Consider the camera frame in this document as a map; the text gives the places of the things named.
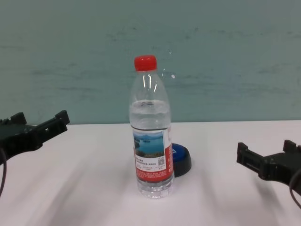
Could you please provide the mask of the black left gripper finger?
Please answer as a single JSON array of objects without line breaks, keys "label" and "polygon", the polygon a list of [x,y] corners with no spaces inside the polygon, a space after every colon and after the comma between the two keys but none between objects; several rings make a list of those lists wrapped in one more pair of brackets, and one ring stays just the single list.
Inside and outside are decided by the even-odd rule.
[{"label": "black left gripper finger", "polygon": [[27,121],[23,112],[16,113],[10,118],[0,120],[1,129],[25,129]]},{"label": "black left gripper finger", "polygon": [[42,146],[46,141],[66,132],[70,119],[66,110],[62,110],[54,118],[35,127],[36,144]]}]

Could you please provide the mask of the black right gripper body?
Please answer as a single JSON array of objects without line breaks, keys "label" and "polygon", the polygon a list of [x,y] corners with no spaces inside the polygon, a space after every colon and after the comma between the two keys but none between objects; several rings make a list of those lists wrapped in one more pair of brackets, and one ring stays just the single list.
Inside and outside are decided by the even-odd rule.
[{"label": "black right gripper body", "polygon": [[289,185],[293,175],[301,169],[300,153],[277,153],[260,161],[258,177]]}]

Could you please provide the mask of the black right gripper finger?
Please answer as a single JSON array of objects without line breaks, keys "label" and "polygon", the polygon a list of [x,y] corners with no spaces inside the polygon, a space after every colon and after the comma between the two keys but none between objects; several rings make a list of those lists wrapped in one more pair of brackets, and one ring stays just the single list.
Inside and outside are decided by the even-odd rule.
[{"label": "black right gripper finger", "polygon": [[297,145],[291,140],[286,139],[283,145],[283,152],[285,155],[289,156],[300,156],[301,155],[301,146]]},{"label": "black right gripper finger", "polygon": [[252,170],[258,174],[260,178],[266,178],[266,159],[249,150],[248,146],[242,142],[238,143],[237,147],[237,163],[245,166],[246,168]]}]

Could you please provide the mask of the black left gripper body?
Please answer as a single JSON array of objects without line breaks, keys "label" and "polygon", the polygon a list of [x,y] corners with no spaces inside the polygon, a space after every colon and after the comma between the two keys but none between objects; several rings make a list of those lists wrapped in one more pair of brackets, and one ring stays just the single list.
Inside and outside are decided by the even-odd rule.
[{"label": "black left gripper body", "polygon": [[0,160],[8,160],[18,154],[38,150],[43,146],[42,125],[0,125]]}]

